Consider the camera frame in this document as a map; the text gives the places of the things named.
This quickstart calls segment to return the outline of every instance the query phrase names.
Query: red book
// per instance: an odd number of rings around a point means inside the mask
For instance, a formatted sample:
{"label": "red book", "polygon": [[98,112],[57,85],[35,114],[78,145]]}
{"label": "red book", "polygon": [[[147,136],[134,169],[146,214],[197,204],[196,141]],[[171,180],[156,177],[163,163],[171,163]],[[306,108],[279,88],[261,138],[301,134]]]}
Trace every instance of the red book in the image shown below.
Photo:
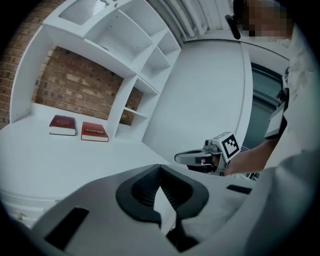
{"label": "red book", "polygon": [[76,135],[76,120],[73,117],[56,114],[49,127],[53,135]]}
{"label": "red book", "polygon": [[95,141],[95,142],[108,142],[109,136],[101,124],[83,122],[81,140]]}

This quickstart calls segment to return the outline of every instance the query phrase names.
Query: white desk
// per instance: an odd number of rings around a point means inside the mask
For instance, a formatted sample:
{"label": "white desk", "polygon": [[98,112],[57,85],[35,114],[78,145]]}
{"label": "white desk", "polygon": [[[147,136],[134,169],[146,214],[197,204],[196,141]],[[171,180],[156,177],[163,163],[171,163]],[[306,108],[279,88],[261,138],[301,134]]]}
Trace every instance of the white desk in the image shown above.
{"label": "white desk", "polygon": [[[10,194],[60,199],[82,185],[137,167],[167,164],[142,142],[83,141],[49,134],[48,118],[28,115],[0,131],[0,188]],[[82,121],[77,121],[81,133]]]}

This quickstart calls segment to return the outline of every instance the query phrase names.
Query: white shelf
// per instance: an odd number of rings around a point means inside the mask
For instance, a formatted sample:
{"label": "white shelf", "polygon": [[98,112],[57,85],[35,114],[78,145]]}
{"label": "white shelf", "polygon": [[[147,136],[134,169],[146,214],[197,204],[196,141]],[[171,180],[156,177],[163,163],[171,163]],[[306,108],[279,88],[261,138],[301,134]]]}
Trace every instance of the white shelf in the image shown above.
{"label": "white shelf", "polygon": [[[45,31],[47,31],[47,37],[50,37],[52,42],[51,46],[59,46],[61,48],[64,48],[66,50],[69,50],[71,52],[74,52],[78,55],[81,55],[95,63],[98,63],[99,65],[105,67],[106,69],[111,70],[112,72],[116,73],[117,75],[126,78],[129,76],[132,76],[135,74],[135,72],[130,68],[130,65],[127,61],[123,60],[120,56],[117,54],[114,54],[97,43],[93,42],[91,39],[82,39],[80,37],[77,37],[73,34],[69,34],[65,31],[53,28],[53,27],[42,27]],[[41,43],[42,38],[37,38],[37,41]],[[41,63],[43,63],[45,57],[47,56],[48,51],[44,55],[34,54],[33,56],[36,56],[37,58],[41,59]],[[26,59],[26,63],[29,65],[30,62],[29,58]],[[35,82],[37,79],[37,75],[39,73],[39,69],[37,69],[36,75],[34,77],[34,81],[31,84],[32,85],[32,91],[33,87],[35,86]]]}
{"label": "white shelf", "polygon": [[156,47],[151,53],[149,59],[143,66],[141,73],[147,78],[148,81],[152,81],[153,77],[161,73],[161,71],[170,67],[170,64],[165,55]]}
{"label": "white shelf", "polygon": [[158,99],[159,95],[144,93],[136,111],[138,113],[141,113],[145,117],[151,118],[157,105]]}
{"label": "white shelf", "polygon": [[120,9],[150,37],[167,28],[159,14],[145,0],[133,0]]}
{"label": "white shelf", "polygon": [[115,96],[106,126],[108,135],[111,139],[116,135],[123,110],[137,79],[137,75],[125,78]]}
{"label": "white shelf", "polygon": [[[84,141],[80,135],[50,135],[52,117],[30,114],[0,130],[2,190],[55,200],[96,179],[146,165],[169,164],[138,141],[111,139],[105,143]],[[76,118],[76,122],[80,133],[81,121]]]}
{"label": "white shelf", "polygon": [[147,59],[150,57],[152,51],[155,49],[156,45],[152,44],[148,48],[140,51],[131,62],[131,67],[135,72],[141,71],[145,65]]}
{"label": "white shelf", "polygon": [[178,50],[175,50],[175,51],[172,51],[170,53],[168,53],[167,55],[165,55],[167,61],[173,66],[175,64],[175,62],[177,61],[177,58],[180,54],[181,50],[178,49]]}
{"label": "white shelf", "polygon": [[159,68],[154,70],[151,76],[147,76],[146,73],[143,73],[144,70],[142,70],[139,75],[161,94],[172,68],[172,66],[169,68]]}
{"label": "white shelf", "polygon": [[92,41],[131,64],[141,52],[153,44],[146,32],[121,10],[109,14],[105,28]]}
{"label": "white shelf", "polygon": [[174,38],[170,31],[168,31],[160,40],[160,42],[158,43],[158,47],[164,53],[164,55],[180,50],[180,46],[177,40]]}
{"label": "white shelf", "polygon": [[149,118],[135,114],[131,125],[118,125],[115,133],[115,139],[141,142],[148,123]]}
{"label": "white shelf", "polygon": [[148,117],[145,116],[144,114],[142,114],[142,113],[140,113],[140,112],[137,112],[137,111],[135,111],[135,110],[133,110],[133,109],[127,108],[127,107],[124,107],[124,110],[129,111],[129,112],[131,112],[131,113],[134,113],[134,114],[136,114],[136,115],[138,115],[138,116],[141,116],[141,117],[143,117],[143,118],[148,118]]}
{"label": "white shelf", "polygon": [[164,38],[164,36],[168,33],[169,29],[168,28],[165,28],[161,31],[159,31],[158,33],[154,34],[151,39],[152,41],[158,45],[159,42]]}
{"label": "white shelf", "polygon": [[158,95],[159,92],[154,89],[150,84],[145,82],[142,78],[138,77],[136,80],[134,87],[137,88],[140,92],[144,94],[152,94],[152,95]]}

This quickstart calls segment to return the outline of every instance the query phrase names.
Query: hand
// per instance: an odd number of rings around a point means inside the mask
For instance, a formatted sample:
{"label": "hand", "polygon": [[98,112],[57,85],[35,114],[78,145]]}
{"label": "hand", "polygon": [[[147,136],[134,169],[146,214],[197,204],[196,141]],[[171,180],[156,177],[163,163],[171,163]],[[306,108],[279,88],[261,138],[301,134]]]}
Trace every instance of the hand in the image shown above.
{"label": "hand", "polygon": [[258,172],[253,164],[254,159],[249,151],[240,152],[230,162],[229,166],[224,170],[224,176],[232,174],[248,174]]}
{"label": "hand", "polygon": [[224,171],[224,176],[231,174],[250,174],[261,172],[275,149],[279,139],[269,139],[248,151],[240,152]]}

